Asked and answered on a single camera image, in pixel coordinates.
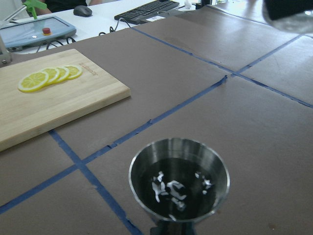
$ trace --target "computer mouse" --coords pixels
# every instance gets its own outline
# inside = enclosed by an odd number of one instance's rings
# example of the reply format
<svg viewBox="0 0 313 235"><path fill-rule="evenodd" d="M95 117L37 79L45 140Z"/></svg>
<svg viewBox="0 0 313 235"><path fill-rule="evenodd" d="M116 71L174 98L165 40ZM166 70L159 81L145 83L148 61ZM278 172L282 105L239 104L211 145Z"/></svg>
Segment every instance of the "computer mouse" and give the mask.
<svg viewBox="0 0 313 235"><path fill-rule="evenodd" d="M74 8L73 13L75 16L88 17L92 15L92 10L87 6L79 5Z"/></svg>

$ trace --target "computer keyboard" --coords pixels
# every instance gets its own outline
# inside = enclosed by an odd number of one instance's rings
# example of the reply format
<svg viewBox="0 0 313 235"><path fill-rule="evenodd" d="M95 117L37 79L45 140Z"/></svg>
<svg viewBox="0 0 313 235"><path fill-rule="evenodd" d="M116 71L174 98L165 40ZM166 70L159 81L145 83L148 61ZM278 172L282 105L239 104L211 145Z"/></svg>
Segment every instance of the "computer keyboard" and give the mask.
<svg viewBox="0 0 313 235"><path fill-rule="evenodd" d="M179 5L175 1L152 1L140 7L134 8L127 12L114 16L115 20L124 18L128 23L140 24L142 20L156 16L158 12L171 10Z"/></svg>

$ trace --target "lemon slice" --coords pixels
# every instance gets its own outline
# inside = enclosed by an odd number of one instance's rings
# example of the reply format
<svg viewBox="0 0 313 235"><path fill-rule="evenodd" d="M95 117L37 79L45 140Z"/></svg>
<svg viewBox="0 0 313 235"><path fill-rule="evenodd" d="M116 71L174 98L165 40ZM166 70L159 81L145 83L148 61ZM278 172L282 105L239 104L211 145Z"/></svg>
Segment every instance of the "lemon slice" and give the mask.
<svg viewBox="0 0 313 235"><path fill-rule="evenodd" d="M69 77L67 78L68 80L79 77L83 73L83 68L79 65L66 65L65 67L69 69Z"/></svg>
<svg viewBox="0 0 313 235"><path fill-rule="evenodd" d="M47 72L34 72L19 81L18 88L22 92L34 92L43 87L48 79L49 74Z"/></svg>
<svg viewBox="0 0 313 235"><path fill-rule="evenodd" d="M49 79L48 79L46 85L52 84L60 76L60 71L55 67L45 68L42 71L47 72L49 74Z"/></svg>
<svg viewBox="0 0 313 235"><path fill-rule="evenodd" d="M63 66L59 66L59 67L56 67L59 72L60 72L60 75L59 75L59 78L54 80L53 83L59 83L59 82L63 82L64 80L66 80L69 76L69 69L66 68L66 67L63 67Z"/></svg>

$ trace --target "person's arm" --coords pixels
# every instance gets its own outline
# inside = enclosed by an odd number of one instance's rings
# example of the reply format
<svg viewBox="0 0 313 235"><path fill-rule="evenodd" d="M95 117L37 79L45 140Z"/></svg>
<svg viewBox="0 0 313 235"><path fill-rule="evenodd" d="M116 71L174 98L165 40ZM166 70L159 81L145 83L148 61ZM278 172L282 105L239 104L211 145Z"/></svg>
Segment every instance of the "person's arm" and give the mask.
<svg viewBox="0 0 313 235"><path fill-rule="evenodd" d="M91 0L89 6L101 4L102 0Z"/></svg>
<svg viewBox="0 0 313 235"><path fill-rule="evenodd" d="M48 8L46 9L35 8L35 10L36 10L37 15L45 15L45 14L51 13L51 11Z"/></svg>

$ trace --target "cutting board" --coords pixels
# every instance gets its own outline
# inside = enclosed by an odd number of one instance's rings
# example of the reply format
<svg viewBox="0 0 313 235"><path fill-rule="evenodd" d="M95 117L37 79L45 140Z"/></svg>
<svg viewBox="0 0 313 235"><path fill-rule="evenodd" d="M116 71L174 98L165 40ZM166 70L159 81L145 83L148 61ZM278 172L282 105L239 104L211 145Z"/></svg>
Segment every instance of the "cutting board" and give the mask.
<svg viewBox="0 0 313 235"><path fill-rule="evenodd" d="M80 65L73 80L22 93L18 82L46 67ZM0 151L130 96L130 89L75 49L0 69Z"/></svg>

